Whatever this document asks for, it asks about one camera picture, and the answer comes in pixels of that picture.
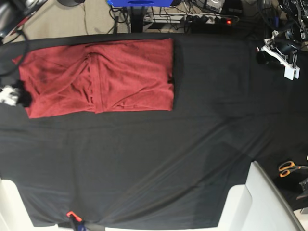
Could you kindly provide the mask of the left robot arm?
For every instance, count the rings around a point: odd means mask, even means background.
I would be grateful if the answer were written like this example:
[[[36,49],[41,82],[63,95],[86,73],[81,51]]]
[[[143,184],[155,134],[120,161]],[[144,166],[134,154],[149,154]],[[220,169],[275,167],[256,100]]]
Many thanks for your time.
[[[263,7],[265,1],[257,0],[257,10],[271,36],[264,38],[264,45],[257,48],[259,64],[277,63],[284,67],[284,77],[289,80],[299,78],[297,53],[308,47],[308,2],[306,0],[279,0],[278,7],[286,14],[286,22],[270,19]]]

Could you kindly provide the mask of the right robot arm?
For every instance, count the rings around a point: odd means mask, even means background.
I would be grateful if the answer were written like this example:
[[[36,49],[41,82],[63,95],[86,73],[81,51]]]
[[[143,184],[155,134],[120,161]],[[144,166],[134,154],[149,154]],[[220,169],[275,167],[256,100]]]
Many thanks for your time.
[[[25,48],[21,58],[15,66],[1,73],[0,77],[8,77],[19,69],[19,66],[26,59],[29,52],[29,40],[23,30],[23,25],[30,19],[44,4],[45,0],[2,0],[0,2],[0,45],[7,46],[14,40],[3,43],[3,40],[11,34],[24,38]],[[30,93],[26,91],[25,84],[19,80],[12,85],[0,86],[0,102],[9,106],[29,107],[31,104]]]

